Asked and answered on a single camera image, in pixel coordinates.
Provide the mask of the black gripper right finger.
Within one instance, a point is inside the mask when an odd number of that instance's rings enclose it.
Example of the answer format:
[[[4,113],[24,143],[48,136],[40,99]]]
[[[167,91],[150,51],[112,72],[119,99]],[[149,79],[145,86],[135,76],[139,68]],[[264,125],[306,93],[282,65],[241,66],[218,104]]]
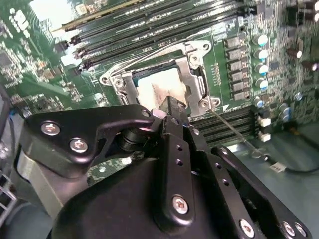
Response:
[[[204,190],[221,239],[310,239],[311,232],[232,152],[210,149],[177,102],[194,163],[207,180]]]

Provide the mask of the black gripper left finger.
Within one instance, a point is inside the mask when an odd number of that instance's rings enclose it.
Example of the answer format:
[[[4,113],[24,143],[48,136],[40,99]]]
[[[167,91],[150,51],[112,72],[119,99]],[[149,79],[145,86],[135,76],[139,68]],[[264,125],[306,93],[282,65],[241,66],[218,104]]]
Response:
[[[178,101],[167,97],[152,111],[123,105],[33,115],[23,126],[17,171],[55,222],[84,190],[120,170],[156,160],[154,221],[190,226],[195,219],[190,149]]]

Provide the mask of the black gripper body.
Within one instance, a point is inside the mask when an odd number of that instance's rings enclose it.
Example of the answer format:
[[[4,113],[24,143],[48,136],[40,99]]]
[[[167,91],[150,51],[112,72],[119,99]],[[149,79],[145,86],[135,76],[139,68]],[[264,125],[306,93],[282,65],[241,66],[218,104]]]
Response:
[[[154,221],[159,162],[146,160],[73,197],[54,223],[53,239],[169,239]],[[195,220],[181,239],[233,239],[234,226],[213,197],[208,179],[192,174]]]

